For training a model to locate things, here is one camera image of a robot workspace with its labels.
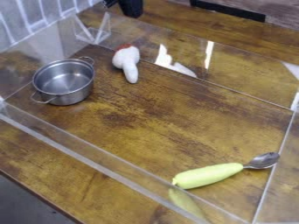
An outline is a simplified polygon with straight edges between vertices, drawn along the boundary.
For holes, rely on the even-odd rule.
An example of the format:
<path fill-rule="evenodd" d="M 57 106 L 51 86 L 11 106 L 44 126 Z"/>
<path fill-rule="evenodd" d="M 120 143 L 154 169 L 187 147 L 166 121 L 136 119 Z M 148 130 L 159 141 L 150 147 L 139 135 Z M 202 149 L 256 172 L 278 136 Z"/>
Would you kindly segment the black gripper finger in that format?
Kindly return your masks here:
<path fill-rule="evenodd" d="M 126 16 L 139 18 L 144 12 L 143 0 L 118 0 L 120 9 Z"/>

